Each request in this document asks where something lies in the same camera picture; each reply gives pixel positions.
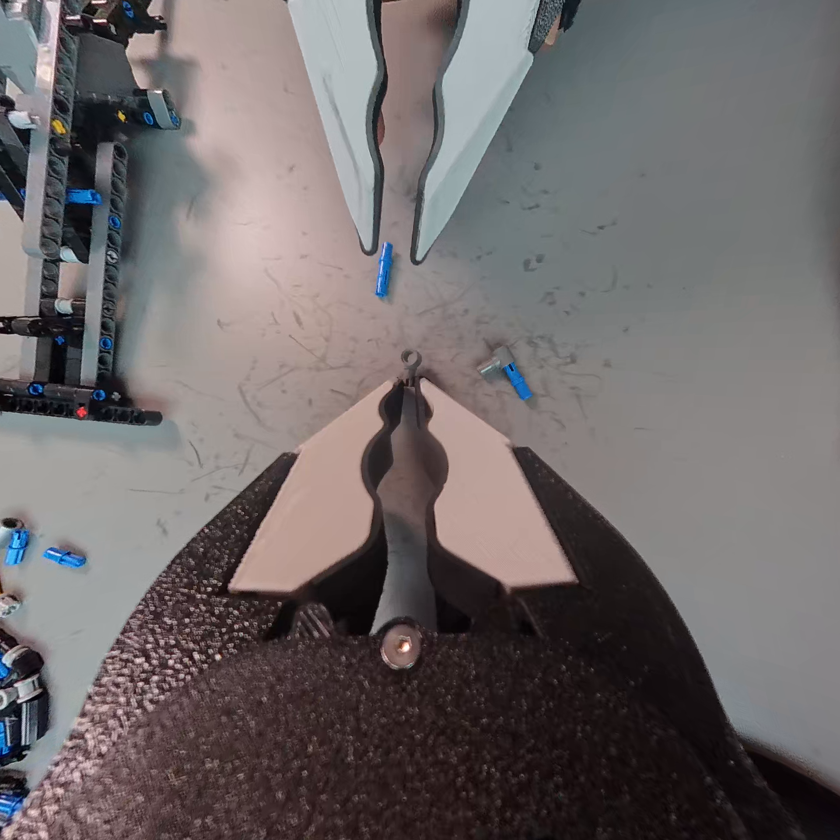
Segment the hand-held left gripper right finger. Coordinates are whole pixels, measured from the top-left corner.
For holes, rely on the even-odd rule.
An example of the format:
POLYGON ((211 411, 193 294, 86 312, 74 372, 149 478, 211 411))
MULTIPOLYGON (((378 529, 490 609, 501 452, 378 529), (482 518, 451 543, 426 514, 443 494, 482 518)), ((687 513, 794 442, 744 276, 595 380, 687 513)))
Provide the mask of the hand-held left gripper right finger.
POLYGON ((512 442, 427 379, 427 431, 446 477, 432 511, 440 547, 508 590, 578 578, 514 455, 512 442))

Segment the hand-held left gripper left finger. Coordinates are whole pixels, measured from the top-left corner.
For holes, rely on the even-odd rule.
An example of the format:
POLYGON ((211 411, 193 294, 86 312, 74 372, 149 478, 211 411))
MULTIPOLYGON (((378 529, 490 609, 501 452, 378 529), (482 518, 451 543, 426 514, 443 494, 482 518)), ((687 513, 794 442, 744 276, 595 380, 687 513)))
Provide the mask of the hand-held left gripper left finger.
POLYGON ((371 546, 403 397, 404 383, 387 380, 296 450, 230 580, 231 593, 299 593, 371 546))

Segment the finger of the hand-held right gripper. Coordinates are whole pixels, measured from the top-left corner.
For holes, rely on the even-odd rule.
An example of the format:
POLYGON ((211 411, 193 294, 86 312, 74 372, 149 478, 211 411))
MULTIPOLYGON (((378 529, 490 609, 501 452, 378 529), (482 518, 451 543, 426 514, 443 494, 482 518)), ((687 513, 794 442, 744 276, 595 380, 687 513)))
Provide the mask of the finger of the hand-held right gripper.
POLYGON ((452 217, 528 74, 540 1, 464 1, 433 90, 434 140, 420 174, 411 261, 452 217))
POLYGON ((382 1, 288 1, 333 164, 364 254, 379 247, 387 87, 382 1))

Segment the grey toy brick chassis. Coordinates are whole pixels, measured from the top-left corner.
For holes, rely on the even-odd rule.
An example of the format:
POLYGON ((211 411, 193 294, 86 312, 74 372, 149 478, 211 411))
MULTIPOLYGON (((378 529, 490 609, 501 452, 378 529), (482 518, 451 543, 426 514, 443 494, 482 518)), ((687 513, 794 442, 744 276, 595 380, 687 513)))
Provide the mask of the grey toy brick chassis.
POLYGON ((134 427, 161 425, 115 371, 125 144, 182 126, 165 89, 143 88, 132 37, 167 30, 148 1, 2 2, 2 205, 23 225, 24 313, 1 334, 23 340, 2 413, 134 427))

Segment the pile of blue black pins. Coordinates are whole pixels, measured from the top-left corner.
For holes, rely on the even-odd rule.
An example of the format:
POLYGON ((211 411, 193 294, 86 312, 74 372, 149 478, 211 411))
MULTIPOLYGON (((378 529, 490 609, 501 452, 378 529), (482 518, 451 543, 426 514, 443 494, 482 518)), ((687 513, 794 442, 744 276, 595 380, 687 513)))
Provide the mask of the pile of blue black pins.
MULTIPOLYGON (((20 564, 25 558, 29 530, 15 518, 2 518, 1 543, 6 565, 20 564)), ((44 557, 71 569, 84 567, 81 554, 57 547, 48 548, 44 557)), ((2 622, 16 613, 22 602, 1 590, 2 622)), ((49 725, 49 694, 41 677, 44 659, 33 648, 18 642, 1 629, 1 817, 5 825, 22 809, 28 796, 25 776, 5 768, 28 755, 42 739, 49 725)))

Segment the grey desk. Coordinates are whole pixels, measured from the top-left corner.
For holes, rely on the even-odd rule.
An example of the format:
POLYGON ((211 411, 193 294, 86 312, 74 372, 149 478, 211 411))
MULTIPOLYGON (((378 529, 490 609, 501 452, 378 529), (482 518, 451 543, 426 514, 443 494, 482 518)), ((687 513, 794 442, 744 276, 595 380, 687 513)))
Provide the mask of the grey desk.
POLYGON ((838 784, 838 2, 583 2, 419 267, 449 11, 385 5, 385 301, 284 3, 155 12, 130 60, 185 127, 132 145, 120 361, 164 422, 2 416, 31 783, 181 546, 415 348, 640 552, 737 729, 838 784), (502 345, 525 402, 478 373, 502 345))

